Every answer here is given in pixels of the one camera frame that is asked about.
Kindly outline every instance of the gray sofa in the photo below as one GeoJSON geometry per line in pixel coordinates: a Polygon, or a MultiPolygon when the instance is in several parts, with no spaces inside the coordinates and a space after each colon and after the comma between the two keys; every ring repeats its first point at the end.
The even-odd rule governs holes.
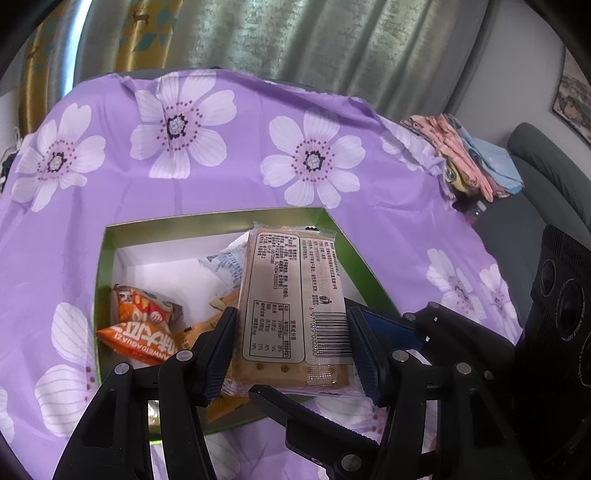
{"type": "Polygon", "coordinates": [[[591,249],[591,181],[536,127],[523,123],[507,149],[523,178],[522,192],[496,200],[475,229],[509,285],[520,324],[529,316],[542,232],[552,224],[591,249]]]}

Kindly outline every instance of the light blue cloth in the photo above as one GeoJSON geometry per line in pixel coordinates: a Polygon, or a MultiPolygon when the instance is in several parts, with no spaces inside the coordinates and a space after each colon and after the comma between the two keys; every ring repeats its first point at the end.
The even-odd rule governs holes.
{"type": "Polygon", "coordinates": [[[509,152],[492,143],[473,138],[455,117],[446,116],[453,128],[456,129],[457,134],[460,135],[464,148],[471,159],[482,166],[507,193],[519,193],[523,188],[523,179],[509,152]]]}

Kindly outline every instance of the white flower print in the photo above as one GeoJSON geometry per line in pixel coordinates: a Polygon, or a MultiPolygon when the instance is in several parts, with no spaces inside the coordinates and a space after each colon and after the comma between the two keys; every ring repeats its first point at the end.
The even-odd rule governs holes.
{"type": "Polygon", "coordinates": [[[69,437],[98,389],[90,325],[69,303],[56,307],[51,342],[71,365],[51,367],[35,385],[35,397],[47,430],[69,437]]]}
{"type": "Polygon", "coordinates": [[[223,433],[207,435],[205,444],[219,480],[232,480],[240,473],[240,461],[236,450],[223,433]]]}
{"type": "Polygon", "coordinates": [[[388,412],[385,408],[376,407],[370,399],[316,397],[314,402],[323,417],[378,443],[382,439],[388,412]]]}
{"type": "Polygon", "coordinates": [[[287,155],[269,155],[261,164],[265,185],[281,187],[298,180],[285,190],[285,201],[303,207],[314,201],[314,191],[327,208],[339,205],[339,192],[357,192],[359,179],[346,171],[365,157],[361,139],[354,135],[333,138],[339,121],[329,111],[310,108],[304,114],[304,132],[291,118],[278,116],[269,124],[275,146],[287,155]]]}
{"type": "Polygon", "coordinates": [[[205,127],[227,124],[236,116],[234,92],[216,92],[199,102],[216,83],[215,70],[188,75],[179,88],[177,72],[161,77],[154,96],[135,92],[142,124],[131,134],[130,155],[146,160],[157,155],[150,170],[153,179],[186,179],[190,159],[214,167],[226,159],[226,144],[219,133],[205,127]]]}
{"type": "Polygon", "coordinates": [[[323,466],[318,466],[318,480],[329,480],[329,476],[326,475],[326,469],[323,466]]]}
{"type": "Polygon", "coordinates": [[[14,440],[14,422],[8,416],[6,407],[8,404],[8,393],[0,387],[0,432],[7,443],[14,440]]]}
{"type": "Polygon", "coordinates": [[[18,173],[34,174],[18,179],[12,185],[12,199],[27,203],[32,212],[39,212],[53,197],[57,187],[83,187],[88,173],[99,168],[105,160],[105,139],[100,135],[83,140],[90,125],[92,110],[88,105],[76,103],[66,108],[60,125],[51,120],[37,134],[37,148],[30,139],[23,142],[22,156],[17,164],[18,173]]]}
{"type": "MultiPolygon", "coordinates": [[[[240,460],[236,450],[230,445],[223,433],[214,433],[205,436],[205,444],[209,457],[212,460],[213,470],[219,480],[233,480],[240,473],[240,460]]],[[[164,449],[161,443],[152,445],[151,449],[159,457],[160,462],[165,464],[164,449]]],[[[160,480],[165,475],[165,470],[158,469],[152,456],[152,469],[154,470],[154,480],[160,480]]]]}
{"type": "Polygon", "coordinates": [[[382,148],[387,154],[397,155],[410,171],[423,170],[418,157],[434,157],[433,146],[401,125],[380,117],[387,130],[381,135],[382,148]]]}
{"type": "Polygon", "coordinates": [[[499,266],[493,264],[490,268],[482,270],[480,279],[482,280],[482,284],[480,284],[482,291],[486,299],[494,305],[504,335],[512,343],[515,343],[518,339],[515,328],[517,312],[511,302],[507,282],[502,279],[501,272],[499,272],[499,266]]]}
{"type": "Polygon", "coordinates": [[[441,305],[464,317],[480,323],[486,313],[476,295],[472,293],[472,285],[459,269],[455,269],[443,250],[434,248],[427,251],[431,265],[427,271],[427,279],[443,292],[441,305]]]}

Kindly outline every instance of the wall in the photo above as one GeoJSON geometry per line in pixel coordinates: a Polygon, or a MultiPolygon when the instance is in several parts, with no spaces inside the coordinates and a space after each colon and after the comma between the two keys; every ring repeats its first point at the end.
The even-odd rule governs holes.
{"type": "Polygon", "coordinates": [[[7,148],[15,145],[14,127],[18,126],[18,89],[0,97],[0,163],[7,148]]]}
{"type": "Polygon", "coordinates": [[[21,83],[21,70],[22,62],[25,57],[25,50],[27,49],[27,43],[25,42],[21,49],[18,51],[16,56],[12,59],[11,64],[8,66],[6,72],[0,79],[0,96],[4,95],[18,86],[21,83]]]}
{"type": "Polygon", "coordinates": [[[502,0],[491,36],[457,118],[475,137],[506,146],[529,122],[591,178],[591,148],[551,111],[564,45],[522,0],[502,0]]]}

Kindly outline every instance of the lens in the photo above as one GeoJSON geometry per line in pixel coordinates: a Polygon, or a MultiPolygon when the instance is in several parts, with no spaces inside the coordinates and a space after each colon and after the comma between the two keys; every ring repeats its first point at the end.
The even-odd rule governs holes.
{"type": "Polygon", "coordinates": [[[542,275],[540,280],[540,287],[542,289],[542,295],[548,296],[554,288],[554,282],[556,281],[556,269],[554,268],[554,262],[552,260],[546,260],[542,266],[542,275]]]}
{"type": "Polygon", "coordinates": [[[583,314],[583,290],[573,280],[562,289],[558,299],[557,322],[562,338],[570,340],[583,314]]]}

